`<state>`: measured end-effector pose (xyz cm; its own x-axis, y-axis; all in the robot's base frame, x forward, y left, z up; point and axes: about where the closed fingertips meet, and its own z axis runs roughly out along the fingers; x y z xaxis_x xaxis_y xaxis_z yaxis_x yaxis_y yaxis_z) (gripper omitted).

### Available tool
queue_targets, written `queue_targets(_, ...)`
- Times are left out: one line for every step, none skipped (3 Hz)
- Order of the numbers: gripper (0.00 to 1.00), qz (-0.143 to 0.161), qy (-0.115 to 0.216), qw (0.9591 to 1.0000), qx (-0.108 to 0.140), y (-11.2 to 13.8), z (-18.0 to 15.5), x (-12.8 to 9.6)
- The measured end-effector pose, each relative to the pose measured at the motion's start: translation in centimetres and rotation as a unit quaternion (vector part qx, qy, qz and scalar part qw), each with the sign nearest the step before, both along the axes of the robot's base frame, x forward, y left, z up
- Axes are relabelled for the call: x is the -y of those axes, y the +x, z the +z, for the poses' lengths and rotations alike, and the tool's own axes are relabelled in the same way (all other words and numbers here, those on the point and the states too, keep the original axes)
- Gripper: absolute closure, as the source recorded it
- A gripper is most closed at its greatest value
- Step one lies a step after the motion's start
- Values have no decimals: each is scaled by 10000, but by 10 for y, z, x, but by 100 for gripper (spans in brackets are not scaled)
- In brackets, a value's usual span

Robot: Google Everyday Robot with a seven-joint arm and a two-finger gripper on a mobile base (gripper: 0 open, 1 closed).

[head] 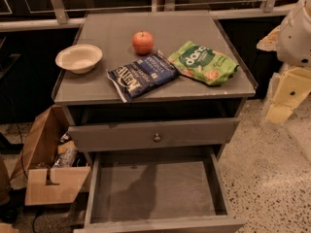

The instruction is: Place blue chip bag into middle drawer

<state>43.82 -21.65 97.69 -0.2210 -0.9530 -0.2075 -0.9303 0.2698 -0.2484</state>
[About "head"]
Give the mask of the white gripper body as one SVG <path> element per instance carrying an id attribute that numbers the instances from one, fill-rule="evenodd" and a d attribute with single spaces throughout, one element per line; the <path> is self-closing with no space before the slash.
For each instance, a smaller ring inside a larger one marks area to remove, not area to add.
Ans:
<path id="1" fill-rule="evenodd" d="M 311 0 L 298 0 L 281 22 L 277 57 L 293 66 L 311 67 Z"/>

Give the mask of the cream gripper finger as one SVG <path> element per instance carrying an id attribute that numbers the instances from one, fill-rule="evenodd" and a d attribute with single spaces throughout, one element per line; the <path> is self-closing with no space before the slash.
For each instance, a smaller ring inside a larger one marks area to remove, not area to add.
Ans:
<path id="1" fill-rule="evenodd" d="M 265 119 L 284 123 L 311 92 L 311 69 L 294 67 L 279 78 Z"/>
<path id="2" fill-rule="evenodd" d="M 280 27 L 271 30 L 265 37 L 257 43 L 257 49 L 263 51 L 276 51 Z"/>

